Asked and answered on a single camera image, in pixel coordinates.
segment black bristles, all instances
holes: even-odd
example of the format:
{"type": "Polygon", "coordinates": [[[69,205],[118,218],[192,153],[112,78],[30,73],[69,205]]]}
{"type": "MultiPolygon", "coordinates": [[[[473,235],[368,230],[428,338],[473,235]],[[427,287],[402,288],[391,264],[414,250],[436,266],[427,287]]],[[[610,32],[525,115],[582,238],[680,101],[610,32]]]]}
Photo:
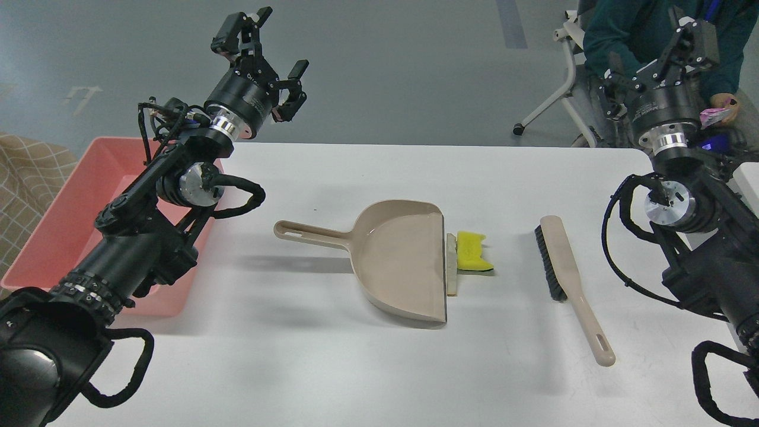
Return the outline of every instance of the black bristles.
{"type": "Polygon", "coordinates": [[[548,290],[551,292],[551,298],[555,301],[566,301],[567,294],[562,289],[559,280],[556,279],[556,273],[553,271],[553,264],[551,264],[551,257],[548,255],[548,248],[546,247],[546,240],[543,237],[543,229],[537,226],[535,229],[535,239],[537,240],[537,248],[540,250],[540,256],[543,257],[543,268],[546,269],[546,280],[548,281],[548,290]]]}

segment dustpan handle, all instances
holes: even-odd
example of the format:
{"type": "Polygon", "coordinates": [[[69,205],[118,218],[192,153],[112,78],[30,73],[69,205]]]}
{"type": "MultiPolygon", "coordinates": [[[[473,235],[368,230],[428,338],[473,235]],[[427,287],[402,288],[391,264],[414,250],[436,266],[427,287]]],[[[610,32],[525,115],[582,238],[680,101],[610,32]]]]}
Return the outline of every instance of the dustpan handle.
{"type": "Polygon", "coordinates": [[[291,221],[279,221],[274,225],[274,234],[284,240],[348,250],[348,234],[333,229],[323,229],[291,221]]]}

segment hand brush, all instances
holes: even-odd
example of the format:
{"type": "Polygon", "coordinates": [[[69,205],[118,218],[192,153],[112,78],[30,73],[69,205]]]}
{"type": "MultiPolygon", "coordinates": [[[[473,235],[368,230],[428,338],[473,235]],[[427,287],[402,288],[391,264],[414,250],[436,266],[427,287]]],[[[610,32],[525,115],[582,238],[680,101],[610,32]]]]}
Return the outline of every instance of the hand brush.
{"type": "Polygon", "coordinates": [[[601,366],[613,365],[616,356],[582,292],[580,271],[562,219],[553,215],[541,218],[540,225],[535,229],[535,237],[543,256],[551,298],[556,301],[569,299],[596,362],[601,366]]]}

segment pink plastic basin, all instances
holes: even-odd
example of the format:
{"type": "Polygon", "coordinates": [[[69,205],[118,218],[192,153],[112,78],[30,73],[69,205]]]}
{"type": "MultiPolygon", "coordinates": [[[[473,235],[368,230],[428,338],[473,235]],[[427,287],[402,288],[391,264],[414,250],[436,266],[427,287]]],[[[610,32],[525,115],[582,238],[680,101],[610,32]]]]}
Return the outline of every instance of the pink plastic basin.
{"type": "MultiPolygon", "coordinates": [[[[139,138],[95,139],[0,285],[10,290],[25,286],[50,290],[55,286],[100,241],[101,234],[93,225],[95,217],[145,169],[144,160],[145,150],[139,138]]],[[[219,161],[216,166],[221,169],[219,161]]],[[[164,201],[159,201],[158,208],[173,223],[189,210],[164,201]]],[[[213,218],[195,242],[199,253],[202,253],[212,225],[213,218]]],[[[134,299],[136,307],[125,308],[122,313],[179,314],[187,301],[195,270],[190,269],[173,286],[153,286],[150,294],[134,299]]]]}

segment beige dustpan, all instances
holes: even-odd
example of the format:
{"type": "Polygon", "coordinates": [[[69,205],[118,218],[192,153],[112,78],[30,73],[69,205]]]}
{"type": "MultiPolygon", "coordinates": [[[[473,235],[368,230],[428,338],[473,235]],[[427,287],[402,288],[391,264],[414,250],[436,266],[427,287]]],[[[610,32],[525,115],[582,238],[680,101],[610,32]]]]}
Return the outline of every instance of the beige dustpan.
{"type": "Polygon", "coordinates": [[[348,251],[367,297],[382,310],[446,321],[444,232],[434,204],[381,201],[366,208],[349,232],[279,221],[274,234],[348,251]]]}

